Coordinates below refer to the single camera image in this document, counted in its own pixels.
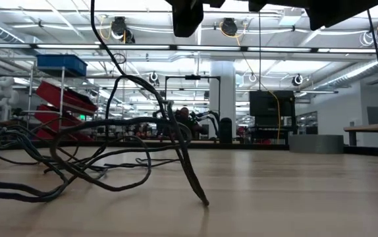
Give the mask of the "person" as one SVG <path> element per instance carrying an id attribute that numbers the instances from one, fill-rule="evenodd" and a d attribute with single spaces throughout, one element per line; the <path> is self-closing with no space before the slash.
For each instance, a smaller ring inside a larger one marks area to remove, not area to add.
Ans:
<path id="1" fill-rule="evenodd" d="M 192 139 L 197 140 L 200 134 L 205 135 L 208 133 L 204 127 L 199 125 L 196 121 L 190 119 L 189 110 L 187 107 L 177 110 L 175 113 L 175 119 L 190 129 Z"/>

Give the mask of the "long ceiling light strip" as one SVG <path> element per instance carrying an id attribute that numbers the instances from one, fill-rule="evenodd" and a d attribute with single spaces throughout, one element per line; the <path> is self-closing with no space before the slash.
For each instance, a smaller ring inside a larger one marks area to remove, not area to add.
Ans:
<path id="1" fill-rule="evenodd" d="M 46 44 L 46 43 L 0 43 L 0 49 L 110 49 L 134 51 L 240 51 L 259 53 L 252 46 L 208 46 L 208 45 L 136 45 L 120 44 L 102 46 L 98 44 Z M 370 48 L 316 48 L 316 47 L 261 47 L 266 53 L 324 53 L 324 54 L 373 54 Z"/>

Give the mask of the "black aluminium table frame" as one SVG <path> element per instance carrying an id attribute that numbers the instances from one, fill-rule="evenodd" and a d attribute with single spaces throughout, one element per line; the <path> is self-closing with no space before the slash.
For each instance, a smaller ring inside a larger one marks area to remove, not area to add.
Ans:
<path id="1" fill-rule="evenodd" d="M 103 142 L 74 142 L 61 141 L 60 147 L 99 147 Z M 109 147 L 139 147 L 137 142 L 113 142 Z M 275 150 L 288 151 L 288 145 L 261 145 L 261 144 L 214 144 L 208 141 L 192 142 L 188 149 L 240 149 L 240 150 Z M 378 147 L 344 146 L 345 154 L 378 156 Z"/>

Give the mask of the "blue storage bin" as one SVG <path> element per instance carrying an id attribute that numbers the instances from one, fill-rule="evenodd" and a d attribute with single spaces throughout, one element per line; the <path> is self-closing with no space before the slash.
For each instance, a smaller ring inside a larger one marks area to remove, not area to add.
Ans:
<path id="1" fill-rule="evenodd" d="M 40 54 L 36 56 L 37 69 L 54 77 L 85 77 L 87 64 L 76 55 Z"/>

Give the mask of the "black monitor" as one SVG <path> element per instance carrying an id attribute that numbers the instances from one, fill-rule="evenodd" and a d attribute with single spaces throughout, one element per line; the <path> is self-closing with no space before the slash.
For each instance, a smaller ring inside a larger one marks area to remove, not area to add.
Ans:
<path id="1" fill-rule="evenodd" d="M 283 117 L 295 117 L 293 91 L 249 92 L 249 102 L 255 126 L 278 126 Z"/>

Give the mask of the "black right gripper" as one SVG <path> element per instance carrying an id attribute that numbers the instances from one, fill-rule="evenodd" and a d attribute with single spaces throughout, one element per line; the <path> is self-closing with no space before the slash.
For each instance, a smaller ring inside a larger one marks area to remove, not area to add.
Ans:
<path id="1" fill-rule="evenodd" d="M 203 20 L 202 0 L 171 0 L 171 7 L 174 35 L 190 37 Z"/>

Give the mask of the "thin black vertical pole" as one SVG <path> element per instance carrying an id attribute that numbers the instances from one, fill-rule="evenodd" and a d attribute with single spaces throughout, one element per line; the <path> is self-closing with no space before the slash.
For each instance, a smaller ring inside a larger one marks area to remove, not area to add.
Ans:
<path id="1" fill-rule="evenodd" d="M 258 90 L 261 90 L 261 70 L 262 70 L 262 58 L 261 58 L 261 13 L 258 12 L 258 46 L 259 46 L 259 73 L 258 73 Z"/>

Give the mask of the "red storage bin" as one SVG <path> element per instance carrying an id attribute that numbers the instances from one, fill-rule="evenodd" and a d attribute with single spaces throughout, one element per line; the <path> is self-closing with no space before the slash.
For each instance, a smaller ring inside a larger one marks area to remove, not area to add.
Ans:
<path id="1" fill-rule="evenodd" d="M 82 123 L 66 111 L 63 111 L 60 115 L 59 110 L 56 107 L 49 105 L 39 105 L 37 111 L 34 113 L 34 117 L 44 124 L 49 122 L 48 127 L 54 131 L 73 127 Z"/>
<path id="2" fill-rule="evenodd" d="M 70 88 L 54 86 L 48 82 L 42 82 L 36 90 L 36 94 L 56 108 L 62 107 L 64 111 L 80 113 L 81 115 L 93 115 L 97 106 L 90 98 Z"/>
<path id="3" fill-rule="evenodd" d="M 37 131 L 37 134 L 36 134 L 38 138 L 41 138 L 44 140 L 53 140 L 56 135 L 57 135 L 56 132 L 48 128 L 41 128 Z M 79 141 L 79 142 L 92 142 L 93 141 L 91 137 L 82 133 L 67 134 L 67 135 L 64 135 L 62 139 L 68 140 L 68 141 Z"/>

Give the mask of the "white pillar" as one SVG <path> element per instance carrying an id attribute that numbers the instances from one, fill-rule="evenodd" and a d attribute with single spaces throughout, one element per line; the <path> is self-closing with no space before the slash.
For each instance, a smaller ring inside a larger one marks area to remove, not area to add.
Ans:
<path id="1" fill-rule="evenodd" d="M 209 109 L 236 122 L 236 71 L 233 61 L 210 62 Z"/>

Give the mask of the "white ceiling box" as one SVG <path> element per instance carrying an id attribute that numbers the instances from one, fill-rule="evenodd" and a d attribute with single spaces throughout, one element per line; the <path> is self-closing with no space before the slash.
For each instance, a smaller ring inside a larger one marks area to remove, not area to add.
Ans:
<path id="1" fill-rule="evenodd" d="M 285 8 L 279 19 L 280 26 L 293 26 L 302 17 L 303 10 L 298 8 Z"/>

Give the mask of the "metal shelf rack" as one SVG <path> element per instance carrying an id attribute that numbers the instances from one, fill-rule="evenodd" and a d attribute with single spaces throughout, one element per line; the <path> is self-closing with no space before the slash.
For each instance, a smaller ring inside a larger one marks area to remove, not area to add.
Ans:
<path id="1" fill-rule="evenodd" d="M 60 78 L 60 84 L 56 86 L 52 82 L 41 82 L 36 89 L 36 95 L 46 104 L 38 105 L 35 111 L 28 112 L 41 122 L 36 128 L 36 137 L 45 140 L 52 140 L 62 130 L 82 124 L 78 115 L 91 117 L 97 111 L 97 106 L 88 96 L 65 86 L 65 67 L 56 68 L 54 71 Z"/>

